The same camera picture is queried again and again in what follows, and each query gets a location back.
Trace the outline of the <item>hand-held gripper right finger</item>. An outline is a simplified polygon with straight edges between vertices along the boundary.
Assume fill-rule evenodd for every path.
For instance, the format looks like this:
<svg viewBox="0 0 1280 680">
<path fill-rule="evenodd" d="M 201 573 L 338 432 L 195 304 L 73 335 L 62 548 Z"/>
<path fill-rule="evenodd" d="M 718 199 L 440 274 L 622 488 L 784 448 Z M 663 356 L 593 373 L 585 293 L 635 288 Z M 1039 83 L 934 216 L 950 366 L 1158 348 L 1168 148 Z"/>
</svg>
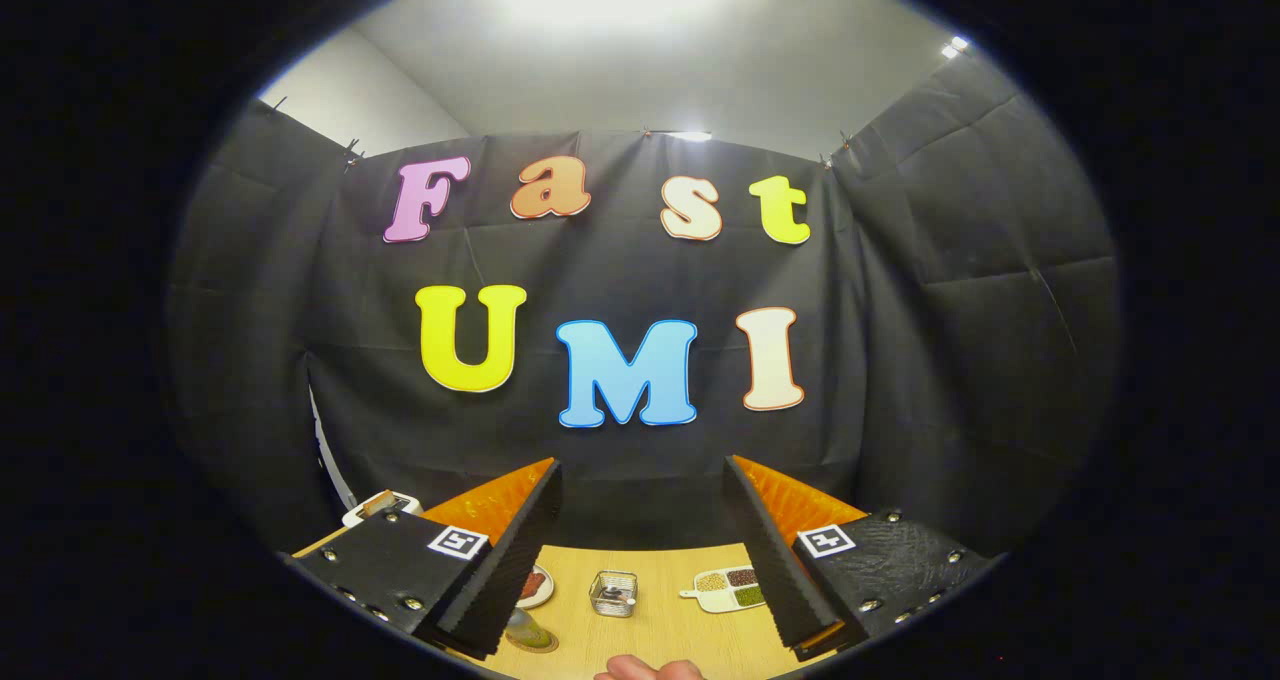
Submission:
<svg viewBox="0 0 1280 680">
<path fill-rule="evenodd" d="M 998 556 L 899 508 L 868 512 L 749 458 L 724 458 L 723 493 L 782 644 L 841 652 L 924 619 Z"/>
</svg>

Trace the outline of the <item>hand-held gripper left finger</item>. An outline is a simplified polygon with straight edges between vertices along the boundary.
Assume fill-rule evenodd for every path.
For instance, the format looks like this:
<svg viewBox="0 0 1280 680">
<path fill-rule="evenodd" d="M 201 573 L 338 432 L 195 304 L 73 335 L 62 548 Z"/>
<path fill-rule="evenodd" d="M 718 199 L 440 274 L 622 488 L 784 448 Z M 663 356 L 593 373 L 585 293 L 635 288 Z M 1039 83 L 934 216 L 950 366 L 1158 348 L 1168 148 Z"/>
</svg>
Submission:
<svg viewBox="0 0 1280 680">
<path fill-rule="evenodd" d="M 291 557 L 320 590 L 378 622 L 475 660 L 494 654 L 563 498 L 544 458 L 413 511 L 389 492 Z"/>
</svg>

